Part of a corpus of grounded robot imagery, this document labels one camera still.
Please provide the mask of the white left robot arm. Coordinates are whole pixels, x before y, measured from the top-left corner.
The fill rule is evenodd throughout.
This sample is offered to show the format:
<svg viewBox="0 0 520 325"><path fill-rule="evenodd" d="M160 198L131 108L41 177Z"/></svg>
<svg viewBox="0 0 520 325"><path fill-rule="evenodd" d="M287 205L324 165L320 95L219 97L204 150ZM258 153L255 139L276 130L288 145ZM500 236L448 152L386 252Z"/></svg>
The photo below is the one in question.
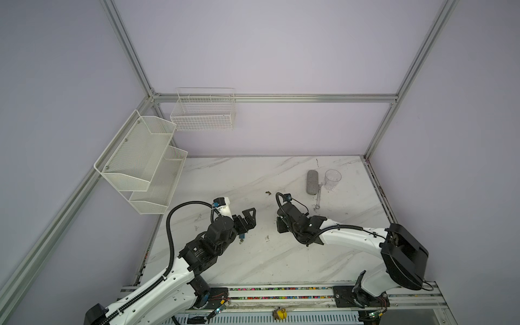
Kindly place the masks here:
<svg viewBox="0 0 520 325"><path fill-rule="evenodd" d="M173 213L191 204L211 210L211 223L176 251L171 229ZM191 307L204 307L209 301L210 286L202 273L242 234L256 226L256 210L240 215L230 211L230 201L221 197L213 203L200 200L179 204L166 219L169 262L166 268L123 299L104 307L96 304L85 314L85 324L161 324Z"/></svg>

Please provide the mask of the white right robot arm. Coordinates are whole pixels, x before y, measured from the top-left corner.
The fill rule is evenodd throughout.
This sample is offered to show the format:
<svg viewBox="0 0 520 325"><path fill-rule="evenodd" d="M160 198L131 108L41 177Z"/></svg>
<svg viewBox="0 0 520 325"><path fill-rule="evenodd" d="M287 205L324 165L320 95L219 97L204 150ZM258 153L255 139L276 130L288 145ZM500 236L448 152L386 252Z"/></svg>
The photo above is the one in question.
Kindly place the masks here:
<svg viewBox="0 0 520 325"><path fill-rule="evenodd" d="M373 269L362 270L351 289L352 304L369 307L382 301L393 288L422 291L428 285L425 271L428 250L402 225L391 223L386 228L368 228L335 222L319 215L309 216L293 203L290 194L275 194L277 231L290 232L305 246L335 245L378 257L381 262Z"/></svg>

